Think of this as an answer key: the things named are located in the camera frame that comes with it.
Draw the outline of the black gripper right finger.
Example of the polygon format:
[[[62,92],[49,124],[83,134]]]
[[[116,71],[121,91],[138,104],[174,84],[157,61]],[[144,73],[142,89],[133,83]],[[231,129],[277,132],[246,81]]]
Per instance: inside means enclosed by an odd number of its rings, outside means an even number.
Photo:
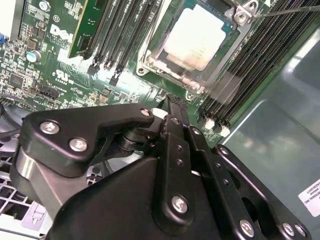
[[[312,235],[226,146],[209,147],[179,100],[177,150],[180,240],[309,240]]]

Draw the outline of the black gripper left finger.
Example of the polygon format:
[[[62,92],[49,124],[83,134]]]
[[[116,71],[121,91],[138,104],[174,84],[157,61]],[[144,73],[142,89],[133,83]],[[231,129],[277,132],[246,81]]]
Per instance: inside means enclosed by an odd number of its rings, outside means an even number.
[[[178,102],[168,95],[156,116],[139,103],[38,111],[23,120],[10,177],[55,220],[75,194],[146,158],[161,162],[163,176],[178,164],[182,123]],[[164,187],[152,202],[152,217],[167,234],[182,232],[178,192]]]

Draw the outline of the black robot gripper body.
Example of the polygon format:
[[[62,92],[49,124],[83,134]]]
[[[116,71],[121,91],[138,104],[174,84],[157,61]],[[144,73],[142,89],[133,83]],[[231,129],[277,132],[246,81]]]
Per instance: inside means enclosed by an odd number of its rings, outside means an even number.
[[[201,177],[179,173],[174,163],[164,179],[162,163],[140,159],[75,194],[59,210],[50,240],[232,240],[226,219],[214,214]],[[152,216],[152,203],[159,190],[173,194],[187,190],[195,203],[195,219],[174,237],[161,230]]]

